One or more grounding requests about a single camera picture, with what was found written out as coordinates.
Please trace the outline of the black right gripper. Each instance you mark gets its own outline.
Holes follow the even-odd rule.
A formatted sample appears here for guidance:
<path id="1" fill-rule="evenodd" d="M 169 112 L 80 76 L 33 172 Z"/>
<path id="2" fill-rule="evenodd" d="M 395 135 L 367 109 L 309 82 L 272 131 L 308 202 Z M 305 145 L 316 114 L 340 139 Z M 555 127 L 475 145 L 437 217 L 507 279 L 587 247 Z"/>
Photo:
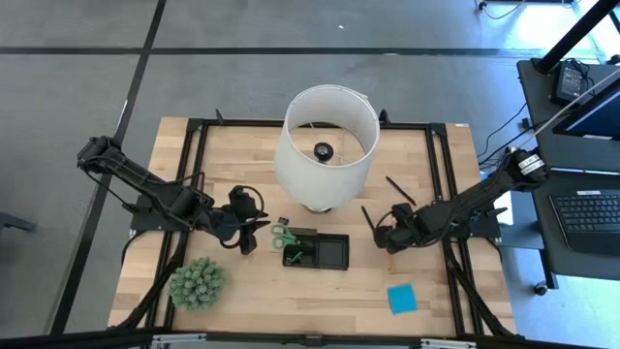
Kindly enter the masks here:
<path id="1" fill-rule="evenodd" d="M 415 214 L 408 203 L 391 207 L 392 226 L 377 226 L 373 231 L 373 239 L 379 248 L 386 248 L 390 255 L 406 250 L 411 242 L 419 242 L 419 229 Z"/>

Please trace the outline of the computer monitor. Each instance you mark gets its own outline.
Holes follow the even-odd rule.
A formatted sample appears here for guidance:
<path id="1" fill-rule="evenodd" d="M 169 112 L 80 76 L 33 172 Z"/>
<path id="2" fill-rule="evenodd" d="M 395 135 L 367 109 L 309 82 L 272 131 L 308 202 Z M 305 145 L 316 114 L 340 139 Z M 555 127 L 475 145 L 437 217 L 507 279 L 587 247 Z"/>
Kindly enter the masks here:
<path id="1" fill-rule="evenodd" d="M 620 78 L 553 127 L 554 134 L 620 140 Z"/>

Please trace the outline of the black computer desk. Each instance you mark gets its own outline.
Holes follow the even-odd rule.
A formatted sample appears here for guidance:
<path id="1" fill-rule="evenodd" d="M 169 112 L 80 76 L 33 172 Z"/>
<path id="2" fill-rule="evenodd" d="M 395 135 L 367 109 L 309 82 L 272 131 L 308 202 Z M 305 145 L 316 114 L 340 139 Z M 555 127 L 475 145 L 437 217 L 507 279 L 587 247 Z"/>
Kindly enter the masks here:
<path id="1" fill-rule="evenodd" d="M 539 73 L 537 60 L 522 60 L 517 69 L 534 126 L 534 140 L 549 170 L 549 178 L 533 193 L 542 234 L 540 252 L 547 288 L 556 286 L 557 275 L 620 280 L 620 256 L 572 251 L 564 241 L 549 201 L 550 194 L 574 191 L 620 190 L 620 140 L 604 140 L 554 134 L 552 129 L 577 108 L 620 78 L 616 66 L 594 65 L 589 86 L 573 100 L 577 106 L 559 106 L 549 96 L 555 77 Z"/>

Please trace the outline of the white shade table lamp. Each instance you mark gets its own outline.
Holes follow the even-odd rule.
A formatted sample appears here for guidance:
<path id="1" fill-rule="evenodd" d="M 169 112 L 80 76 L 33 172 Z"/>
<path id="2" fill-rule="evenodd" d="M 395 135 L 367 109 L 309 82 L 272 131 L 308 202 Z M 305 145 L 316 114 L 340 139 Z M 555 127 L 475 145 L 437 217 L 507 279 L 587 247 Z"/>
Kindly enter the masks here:
<path id="1" fill-rule="evenodd" d="M 351 133 L 363 156 L 334 166 L 303 154 L 294 144 L 292 131 L 321 122 Z M 363 191 L 379 139 L 379 116 L 365 95 L 341 85 L 310 87 L 294 97 L 285 114 L 274 157 L 278 183 L 294 201 L 310 210 L 344 206 Z"/>

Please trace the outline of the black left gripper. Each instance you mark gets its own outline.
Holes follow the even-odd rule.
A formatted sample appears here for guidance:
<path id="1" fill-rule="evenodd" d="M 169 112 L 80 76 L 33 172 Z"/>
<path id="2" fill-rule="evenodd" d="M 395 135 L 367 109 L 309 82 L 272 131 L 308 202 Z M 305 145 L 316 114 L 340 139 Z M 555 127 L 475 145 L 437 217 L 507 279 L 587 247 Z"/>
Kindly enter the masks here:
<path id="1" fill-rule="evenodd" d="M 224 248 L 240 248 L 249 255 L 257 248 L 255 233 L 268 226 L 263 195 L 254 187 L 236 185 L 229 192 L 229 203 L 212 211 L 213 232 Z"/>

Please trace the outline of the black rig pole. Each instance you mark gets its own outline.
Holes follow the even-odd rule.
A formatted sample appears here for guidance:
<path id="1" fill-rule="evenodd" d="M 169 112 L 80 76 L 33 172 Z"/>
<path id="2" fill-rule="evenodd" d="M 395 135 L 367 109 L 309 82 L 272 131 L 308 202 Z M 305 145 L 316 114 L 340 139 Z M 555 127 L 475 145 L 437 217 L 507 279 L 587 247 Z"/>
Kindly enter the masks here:
<path id="1" fill-rule="evenodd" d="M 559 40 L 534 68 L 542 74 L 551 71 L 605 16 L 620 5 L 620 0 L 598 0 L 595 5 Z"/>

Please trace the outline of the black keyboard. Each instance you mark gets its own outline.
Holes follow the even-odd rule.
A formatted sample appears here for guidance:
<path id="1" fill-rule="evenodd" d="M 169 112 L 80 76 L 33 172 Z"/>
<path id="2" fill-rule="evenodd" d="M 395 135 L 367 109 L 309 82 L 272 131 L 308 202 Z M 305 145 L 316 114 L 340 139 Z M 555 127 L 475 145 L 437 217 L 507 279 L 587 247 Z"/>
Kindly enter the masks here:
<path id="1" fill-rule="evenodd" d="M 555 193 L 548 198 L 572 251 L 620 256 L 620 190 Z"/>

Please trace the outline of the black rig crossbeam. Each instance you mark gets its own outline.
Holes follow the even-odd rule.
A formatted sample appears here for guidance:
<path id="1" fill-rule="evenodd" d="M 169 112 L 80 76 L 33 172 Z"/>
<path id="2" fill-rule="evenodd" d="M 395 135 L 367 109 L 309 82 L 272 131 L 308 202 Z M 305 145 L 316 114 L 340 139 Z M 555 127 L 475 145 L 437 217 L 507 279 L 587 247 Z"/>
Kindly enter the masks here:
<path id="1" fill-rule="evenodd" d="M 174 332 L 169 328 L 111 328 L 86 333 L 62 333 L 0 339 L 0 349 L 129 349 L 150 344 L 185 342 L 250 342 L 297 344 L 308 348 L 327 345 L 407 346 L 414 349 L 600 349 L 553 343 L 521 336 L 462 334 L 454 337 L 376 336 L 336 334 L 279 334 L 227 332 Z"/>

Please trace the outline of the black metal table frame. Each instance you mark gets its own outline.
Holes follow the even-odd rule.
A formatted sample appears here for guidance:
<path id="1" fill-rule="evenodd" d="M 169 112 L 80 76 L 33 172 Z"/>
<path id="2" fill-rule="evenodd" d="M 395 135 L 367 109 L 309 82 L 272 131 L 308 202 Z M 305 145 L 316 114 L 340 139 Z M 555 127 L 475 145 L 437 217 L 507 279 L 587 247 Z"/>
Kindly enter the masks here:
<path id="1" fill-rule="evenodd" d="M 479 167 L 470 128 L 454 123 L 394 122 L 381 131 L 378 153 L 361 195 L 347 206 L 313 214 L 277 184 L 273 157 L 282 125 L 276 120 L 161 120 L 149 167 L 171 179 L 181 163 L 201 169 L 205 189 L 224 202 L 236 184 L 258 189 L 271 221 L 350 238 L 347 270 L 294 269 L 282 265 L 268 228 L 257 232 L 249 255 L 221 247 L 205 233 L 147 232 L 127 249 L 109 322 L 116 325 L 138 305 L 175 247 L 186 260 L 210 257 L 226 273 L 221 298 L 206 311 L 176 309 L 166 296 L 151 307 L 146 324 L 179 332 L 454 336 L 485 333 L 481 316 L 446 268 L 441 244 L 395 255 L 377 248 L 361 211 L 378 220 L 405 198 L 419 205 L 445 199 L 475 184 Z M 418 310 L 394 315 L 388 288 L 411 284 Z"/>

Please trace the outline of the green marker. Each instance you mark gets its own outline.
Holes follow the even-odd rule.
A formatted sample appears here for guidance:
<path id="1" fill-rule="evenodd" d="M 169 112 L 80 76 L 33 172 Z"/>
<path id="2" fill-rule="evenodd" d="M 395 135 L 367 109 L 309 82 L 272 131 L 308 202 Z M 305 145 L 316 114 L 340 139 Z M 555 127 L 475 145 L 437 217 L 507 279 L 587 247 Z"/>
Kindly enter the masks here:
<path id="1" fill-rule="evenodd" d="M 309 241 L 305 238 L 307 233 L 311 233 L 311 230 L 274 224 L 271 227 L 272 247 L 274 249 L 284 249 L 288 245 L 308 246 Z"/>

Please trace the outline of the blue sticky note pad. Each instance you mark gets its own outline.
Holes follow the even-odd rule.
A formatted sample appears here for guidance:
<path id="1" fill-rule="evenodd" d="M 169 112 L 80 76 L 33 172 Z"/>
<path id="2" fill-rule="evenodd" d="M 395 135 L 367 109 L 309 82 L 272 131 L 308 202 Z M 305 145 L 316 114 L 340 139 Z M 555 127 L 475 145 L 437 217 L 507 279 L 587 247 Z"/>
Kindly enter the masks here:
<path id="1" fill-rule="evenodd" d="M 387 289 L 390 310 L 394 315 L 418 310 L 418 302 L 411 284 L 402 284 Z"/>

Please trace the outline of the black power adapter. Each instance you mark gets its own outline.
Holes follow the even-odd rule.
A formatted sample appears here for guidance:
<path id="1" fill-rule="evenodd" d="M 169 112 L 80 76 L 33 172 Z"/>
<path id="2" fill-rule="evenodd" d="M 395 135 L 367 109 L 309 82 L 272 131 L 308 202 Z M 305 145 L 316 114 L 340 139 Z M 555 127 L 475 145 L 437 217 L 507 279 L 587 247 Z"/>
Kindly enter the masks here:
<path id="1" fill-rule="evenodd" d="M 573 58 L 562 61 L 555 71 L 549 99 L 552 103 L 566 106 L 589 86 L 589 67 Z"/>

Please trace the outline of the grey chair leg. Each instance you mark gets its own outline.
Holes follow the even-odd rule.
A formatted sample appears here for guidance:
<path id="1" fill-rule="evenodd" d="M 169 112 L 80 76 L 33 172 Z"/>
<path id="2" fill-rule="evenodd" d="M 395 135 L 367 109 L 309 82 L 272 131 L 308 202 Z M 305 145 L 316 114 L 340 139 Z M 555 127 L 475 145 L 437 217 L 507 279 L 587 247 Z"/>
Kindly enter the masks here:
<path id="1" fill-rule="evenodd" d="M 0 212 L 0 233 L 5 228 L 15 228 L 24 232 L 34 232 L 37 225 L 19 217 Z"/>

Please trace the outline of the green artificial plant ball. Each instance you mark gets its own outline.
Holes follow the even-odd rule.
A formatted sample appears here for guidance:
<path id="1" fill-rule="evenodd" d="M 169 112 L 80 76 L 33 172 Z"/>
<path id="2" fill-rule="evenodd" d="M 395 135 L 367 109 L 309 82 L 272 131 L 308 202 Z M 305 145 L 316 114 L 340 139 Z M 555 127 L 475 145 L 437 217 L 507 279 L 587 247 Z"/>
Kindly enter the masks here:
<path id="1" fill-rule="evenodd" d="M 225 284 L 225 271 L 217 262 L 198 258 L 172 274 L 170 298 L 178 308 L 207 310 L 219 300 Z"/>

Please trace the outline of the black mesh desk organizer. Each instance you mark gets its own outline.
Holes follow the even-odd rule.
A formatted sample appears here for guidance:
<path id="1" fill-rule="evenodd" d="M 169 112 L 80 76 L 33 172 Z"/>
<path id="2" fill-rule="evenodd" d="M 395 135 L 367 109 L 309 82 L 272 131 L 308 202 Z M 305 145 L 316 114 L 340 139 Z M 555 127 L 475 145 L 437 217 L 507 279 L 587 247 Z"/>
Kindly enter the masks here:
<path id="1" fill-rule="evenodd" d="M 288 268 L 317 270 L 347 270 L 350 257 L 350 238 L 348 235 L 319 233 L 309 229 L 305 238 L 308 246 L 288 245 L 283 249 L 282 265 Z M 302 251 L 302 257 L 293 265 L 286 266 L 285 260 L 296 252 Z"/>

